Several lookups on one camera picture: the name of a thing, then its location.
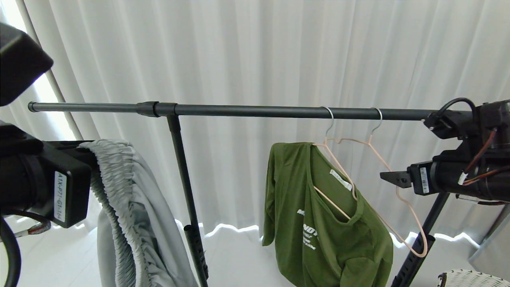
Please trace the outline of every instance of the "tiled floor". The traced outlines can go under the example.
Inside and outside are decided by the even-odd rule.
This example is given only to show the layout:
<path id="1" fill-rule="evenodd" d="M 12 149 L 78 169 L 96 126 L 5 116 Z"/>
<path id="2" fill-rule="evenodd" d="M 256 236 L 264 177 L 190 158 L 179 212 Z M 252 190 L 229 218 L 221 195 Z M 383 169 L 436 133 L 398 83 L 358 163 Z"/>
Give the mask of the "tiled floor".
<path id="1" fill-rule="evenodd" d="M 18 224 L 16 229 L 27 226 L 31 226 L 29 221 Z M 100 286 L 95 238 L 95 230 L 89 232 L 85 228 L 52 229 L 42 235 L 20 238 L 23 266 L 19 286 Z M 262 247 L 256 230 L 237 233 L 220 229 L 204 239 L 204 248 L 210 287 L 292 287 L 277 269 L 273 247 Z M 3 248 L 0 250 L 0 281 L 4 282 L 6 256 Z M 472 252 L 467 242 L 438 240 L 412 286 L 434 287 L 441 272 L 471 268 L 467 258 Z M 390 278 L 406 255 L 406 248 L 395 248 Z"/>

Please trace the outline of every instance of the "clothing rack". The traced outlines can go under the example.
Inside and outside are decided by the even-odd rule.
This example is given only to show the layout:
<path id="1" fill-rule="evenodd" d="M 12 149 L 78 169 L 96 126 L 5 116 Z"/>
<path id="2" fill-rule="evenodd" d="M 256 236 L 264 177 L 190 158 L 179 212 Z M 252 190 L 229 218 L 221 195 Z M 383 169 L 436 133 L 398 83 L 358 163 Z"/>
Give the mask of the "clothing rack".
<path id="1" fill-rule="evenodd" d="M 184 144 L 181 135 L 180 115 L 198 116 L 241 116 L 241 117 L 286 117 L 286 118 L 331 118 L 331 114 L 323 107 L 278 107 L 278 106 L 219 106 L 219 105 L 181 105 L 176 103 L 144 102 L 138 104 L 103 104 L 103 103 L 36 103 L 30 102 L 28 108 L 32 112 L 62 111 L 62 112 L 124 112 L 137 113 L 144 116 L 167 118 L 173 147 L 177 158 L 177 165 L 181 175 L 184 195 L 188 206 L 190 225 L 184 227 L 186 239 L 192 254 L 198 280 L 201 287 L 207 287 L 209 271 L 204 257 L 198 218 L 196 215 L 193 192 L 188 173 L 188 165 L 184 154 Z M 343 119 L 381 119 L 376 109 L 368 108 L 330 108 L 333 118 Z M 380 109 L 382 119 L 393 121 L 421 121 L 434 110 L 416 109 Z M 448 193 L 439 193 L 423 223 L 428 248 L 432 247 L 435 238 L 430 235 L 432 227 L 443 209 Z M 415 239 L 413 248 L 423 252 L 423 238 Z M 407 287 L 418 273 L 425 257 L 418 258 L 409 252 L 400 271 L 395 276 L 392 287 Z"/>

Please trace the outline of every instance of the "black vertical pole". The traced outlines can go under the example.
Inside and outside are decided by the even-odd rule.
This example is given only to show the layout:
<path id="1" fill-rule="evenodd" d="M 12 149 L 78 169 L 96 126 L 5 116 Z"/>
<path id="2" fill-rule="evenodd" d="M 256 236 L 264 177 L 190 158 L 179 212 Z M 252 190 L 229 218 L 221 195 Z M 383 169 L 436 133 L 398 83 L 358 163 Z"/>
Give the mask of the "black vertical pole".
<path id="1" fill-rule="evenodd" d="M 448 196 L 450 196 L 449 193 L 438 194 L 438 197 L 434 201 L 434 204 L 430 209 L 427 218 L 425 219 L 425 222 L 423 223 L 422 227 L 423 231 L 425 232 L 425 235 L 427 236 L 429 251 L 432 248 L 432 244 L 434 244 L 434 241 L 436 241 L 434 236 L 430 235 L 430 232 L 432 231 L 432 227 L 434 226 L 434 223 L 436 223 L 436 220 L 438 219 L 441 210 L 443 210 L 443 207 L 445 206 L 445 203 L 448 200 Z M 423 248 L 424 248 L 423 238 L 421 234 L 419 234 L 413 243 L 413 249 L 416 250 L 417 252 L 423 252 Z M 400 268 L 400 271 L 398 272 L 397 276 L 395 276 L 395 278 L 393 279 L 391 287 L 409 287 L 411 285 L 411 282 L 413 282 L 414 277 L 418 273 L 418 270 L 420 270 L 421 265 L 425 261 L 425 258 L 426 256 L 417 257 L 413 252 L 409 252 L 407 258 L 402 264 L 402 267 Z"/>
<path id="2" fill-rule="evenodd" d="M 196 215 L 195 201 L 193 199 L 193 192 L 191 191 L 190 175 L 188 173 L 188 164 L 186 163 L 186 156 L 184 154 L 183 137 L 181 135 L 181 124 L 179 123 L 179 116 L 167 116 L 168 127 L 172 134 L 173 148 L 177 158 L 177 165 L 179 166 L 179 173 L 183 183 L 184 195 L 188 205 L 188 213 L 190 216 L 191 224 L 184 227 L 188 246 L 190 248 L 195 270 L 198 275 L 198 281 L 201 287 L 207 287 L 207 278 L 209 277 L 209 270 L 206 264 L 206 258 L 203 252 L 202 239 L 200 237 L 200 229 L 198 227 L 198 218 Z"/>

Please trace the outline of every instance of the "hanger hook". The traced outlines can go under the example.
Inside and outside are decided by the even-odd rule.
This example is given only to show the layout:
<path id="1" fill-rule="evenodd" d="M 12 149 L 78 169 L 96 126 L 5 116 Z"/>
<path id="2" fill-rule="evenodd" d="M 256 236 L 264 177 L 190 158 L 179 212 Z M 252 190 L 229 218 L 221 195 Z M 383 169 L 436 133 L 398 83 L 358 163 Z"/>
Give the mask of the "hanger hook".
<path id="1" fill-rule="evenodd" d="M 372 133 L 371 133 L 370 135 L 373 135 L 373 134 L 374 134 L 374 131 L 375 131 L 376 129 L 378 129 L 378 128 L 381 126 L 381 124 L 383 123 L 383 118 L 382 118 L 382 117 L 383 117 L 383 113 L 381 112 L 381 110 L 380 110 L 380 109 L 378 109 L 378 108 L 372 108 L 372 109 L 376 109 L 376 110 L 379 112 L 380 118 L 379 118 L 379 124 L 377 125 L 377 127 L 375 127 L 375 128 L 372 130 Z"/>
<path id="2" fill-rule="evenodd" d="M 333 127 L 333 123 L 335 122 L 335 116 L 333 116 L 333 112 L 331 111 L 330 108 L 324 107 L 324 106 L 321 106 L 321 108 L 325 108 L 331 115 L 331 125 L 329 125 L 329 128 L 326 130 L 326 135 L 324 136 L 324 137 L 327 137 L 327 133 Z"/>

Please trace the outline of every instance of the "green t-shirt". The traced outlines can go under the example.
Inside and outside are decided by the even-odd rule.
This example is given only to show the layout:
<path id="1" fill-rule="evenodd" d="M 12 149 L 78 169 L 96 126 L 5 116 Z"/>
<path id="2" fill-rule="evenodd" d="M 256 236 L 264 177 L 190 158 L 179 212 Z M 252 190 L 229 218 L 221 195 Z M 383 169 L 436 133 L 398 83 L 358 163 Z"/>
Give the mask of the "green t-shirt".
<path id="1" fill-rule="evenodd" d="M 274 144 L 262 245 L 275 242 L 278 268 L 297 287 L 385 286 L 393 262 L 390 235 L 358 189 L 356 201 L 339 174 L 310 142 Z"/>

